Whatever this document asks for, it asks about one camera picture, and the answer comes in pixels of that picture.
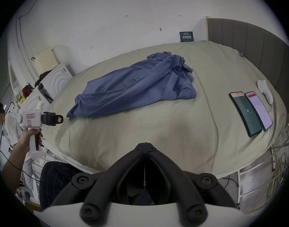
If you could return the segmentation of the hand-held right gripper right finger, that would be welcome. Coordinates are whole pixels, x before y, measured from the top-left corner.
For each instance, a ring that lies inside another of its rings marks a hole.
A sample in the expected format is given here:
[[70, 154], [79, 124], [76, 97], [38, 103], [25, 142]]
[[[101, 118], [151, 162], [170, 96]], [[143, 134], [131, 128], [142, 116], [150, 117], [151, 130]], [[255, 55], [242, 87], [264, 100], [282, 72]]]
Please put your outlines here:
[[178, 203], [182, 223], [203, 223], [208, 217], [205, 204], [237, 208], [214, 175], [183, 171], [151, 143], [145, 144], [145, 183], [155, 205]]

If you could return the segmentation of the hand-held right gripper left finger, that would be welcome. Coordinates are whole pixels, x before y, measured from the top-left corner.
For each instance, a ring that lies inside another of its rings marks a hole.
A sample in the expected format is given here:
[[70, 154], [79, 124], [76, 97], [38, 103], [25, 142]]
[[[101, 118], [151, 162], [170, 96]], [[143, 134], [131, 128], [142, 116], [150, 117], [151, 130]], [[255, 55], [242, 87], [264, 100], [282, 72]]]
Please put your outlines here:
[[71, 205], [83, 202], [80, 217], [84, 222], [102, 222], [110, 196], [121, 177], [138, 163], [146, 153], [146, 143], [139, 143], [134, 150], [124, 155], [107, 171], [95, 174], [78, 173], [62, 189], [52, 206]]

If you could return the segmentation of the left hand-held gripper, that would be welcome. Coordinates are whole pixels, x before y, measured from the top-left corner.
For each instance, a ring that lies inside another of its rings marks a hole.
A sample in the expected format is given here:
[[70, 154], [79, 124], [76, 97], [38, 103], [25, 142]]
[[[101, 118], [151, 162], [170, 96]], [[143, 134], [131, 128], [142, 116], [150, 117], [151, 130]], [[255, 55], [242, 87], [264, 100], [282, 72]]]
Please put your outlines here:
[[[36, 129], [39, 131], [42, 124], [48, 126], [62, 124], [63, 116], [51, 112], [44, 112], [43, 104], [42, 101], [39, 101], [36, 109], [21, 109], [16, 117], [19, 126], [23, 129]], [[44, 150], [39, 145], [39, 134], [30, 137], [29, 153], [31, 159], [42, 158], [45, 156]]]

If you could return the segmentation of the person's left hand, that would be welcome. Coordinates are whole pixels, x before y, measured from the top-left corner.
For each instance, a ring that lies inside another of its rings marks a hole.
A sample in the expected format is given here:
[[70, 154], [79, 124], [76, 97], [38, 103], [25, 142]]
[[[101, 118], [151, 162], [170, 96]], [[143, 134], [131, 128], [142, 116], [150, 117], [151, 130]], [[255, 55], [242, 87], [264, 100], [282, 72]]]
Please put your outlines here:
[[42, 144], [42, 133], [41, 133], [41, 128], [38, 129], [28, 129], [25, 128], [24, 131], [22, 132], [19, 141], [17, 143], [18, 148], [24, 153], [26, 154], [27, 152], [29, 152], [29, 143], [30, 143], [30, 138], [33, 135], [38, 135], [39, 136], [39, 145]]

